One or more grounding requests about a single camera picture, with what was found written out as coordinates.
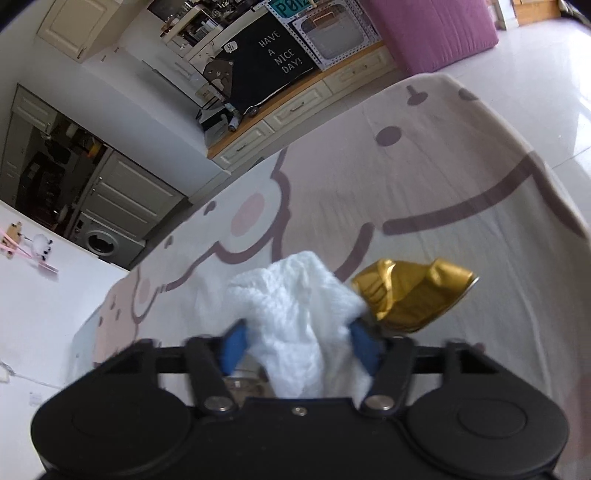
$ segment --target white cloth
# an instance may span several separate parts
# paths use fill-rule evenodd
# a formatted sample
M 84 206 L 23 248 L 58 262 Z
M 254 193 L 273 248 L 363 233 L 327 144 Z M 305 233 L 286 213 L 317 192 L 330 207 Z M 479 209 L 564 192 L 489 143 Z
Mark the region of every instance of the white cloth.
M 365 302 L 312 252 L 234 277 L 225 307 L 246 319 L 249 353 L 279 398 L 364 398 L 371 378 L 353 354 L 348 324 Z

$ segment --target gold crumpled paper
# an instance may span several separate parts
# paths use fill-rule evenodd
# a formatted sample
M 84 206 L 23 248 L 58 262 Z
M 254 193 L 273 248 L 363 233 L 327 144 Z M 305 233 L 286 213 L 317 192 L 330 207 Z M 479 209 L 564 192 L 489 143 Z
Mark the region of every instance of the gold crumpled paper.
M 442 258 L 430 265 L 382 258 L 352 284 L 380 324 L 411 333 L 453 307 L 477 280 L 474 272 Z

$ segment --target wooden countertop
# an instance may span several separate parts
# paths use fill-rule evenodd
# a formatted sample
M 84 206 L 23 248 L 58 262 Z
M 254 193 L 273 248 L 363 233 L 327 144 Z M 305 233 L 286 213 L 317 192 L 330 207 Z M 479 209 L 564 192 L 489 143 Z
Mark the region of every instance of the wooden countertop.
M 336 65 L 333 65 L 328 70 L 325 70 L 323 72 L 316 70 L 313 73 L 303 77 L 301 80 L 297 81 L 291 87 L 287 88 L 286 90 L 283 90 L 281 93 L 274 96 L 267 103 L 263 103 L 263 105 L 261 105 L 261 109 L 255 116 L 244 117 L 242 123 L 240 124 L 240 126 L 238 126 L 238 129 L 234 133 L 226 135 L 225 137 L 221 138 L 217 143 L 214 143 L 211 147 L 209 147 L 207 151 L 207 157 L 211 159 L 218 155 L 224 148 L 226 148 L 229 144 L 234 142 L 234 140 L 237 140 L 244 132 L 246 132 L 246 130 L 255 125 L 255 123 L 261 121 L 263 118 L 269 115 L 269 113 L 276 110 L 281 105 L 288 102 L 299 93 L 303 92 L 304 90 L 319 82 L 323 78 L 328 77 L 328 75 L 331 75 L 334 72 L 340 70 L 341 68 L 347 66 L 349 63 L 367 55 L 368 53 L 374 50 L 377 50 L 383 45 L 384 42 L 379 41 L 357 52 L 355 55 L 351 55 L 343 61 L 338 62 Z

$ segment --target bed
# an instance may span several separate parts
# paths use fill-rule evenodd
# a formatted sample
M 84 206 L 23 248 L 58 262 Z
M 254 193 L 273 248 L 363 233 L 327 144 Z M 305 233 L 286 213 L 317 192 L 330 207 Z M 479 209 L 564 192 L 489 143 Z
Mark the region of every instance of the bed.
M 473 270 L 466 298 L 414 337 L 480 343 L 558 402 L 571 427 L 558 472 L 589 479 L 587 227 L 519 133 L 443 74 L 332 119 L 181 224 L 112 287 L 94 361 L 140 338 L 170 346 L 223 332 L 236 320 L 223 307 L 228 281 L 303 250 L 343 282 L 381 257 Z

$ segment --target washing machine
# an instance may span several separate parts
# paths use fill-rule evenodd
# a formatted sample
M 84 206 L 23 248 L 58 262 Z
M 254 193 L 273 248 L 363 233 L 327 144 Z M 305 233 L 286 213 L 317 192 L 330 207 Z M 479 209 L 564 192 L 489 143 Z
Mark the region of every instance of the washing machine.
M 70 241 L 102 260 L 124 268 L 128 268 L 145 247 L 144 241 L 133 240 L 85 213 L 80 214 Z

